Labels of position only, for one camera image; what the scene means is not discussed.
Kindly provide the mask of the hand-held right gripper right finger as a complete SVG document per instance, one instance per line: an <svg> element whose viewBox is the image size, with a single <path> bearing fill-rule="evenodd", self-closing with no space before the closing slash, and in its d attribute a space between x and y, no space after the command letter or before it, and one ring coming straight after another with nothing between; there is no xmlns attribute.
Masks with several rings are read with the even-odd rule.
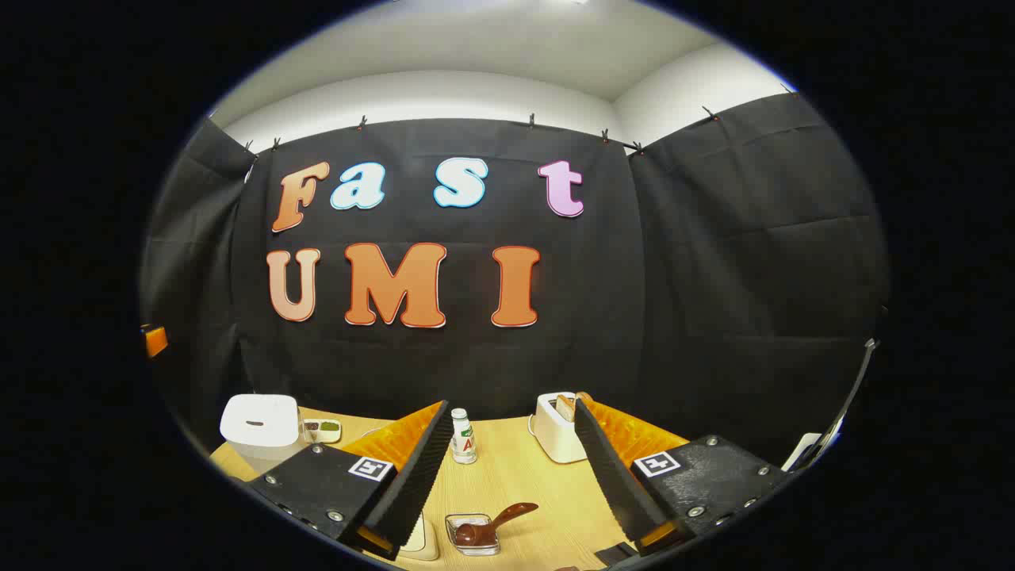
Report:
<svg viewBox="0 0 1015 571"><path fill-rule="evenodd" d="M736 523L789 478L722 436L688 440L594 399L576 399L574 431L614 518L641 556Z"/></svg>

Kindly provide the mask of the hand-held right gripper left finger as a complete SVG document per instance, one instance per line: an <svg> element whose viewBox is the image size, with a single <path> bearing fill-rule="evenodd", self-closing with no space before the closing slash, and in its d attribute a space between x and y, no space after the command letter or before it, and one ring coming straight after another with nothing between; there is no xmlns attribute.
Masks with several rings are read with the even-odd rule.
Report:
<svg viewBox="0 0 1015 571"><path fill-rule="evenodd" d="M331 542L395 560L434 487L451 409L441 400L343 447L308 446L246 485Z"/></svg>

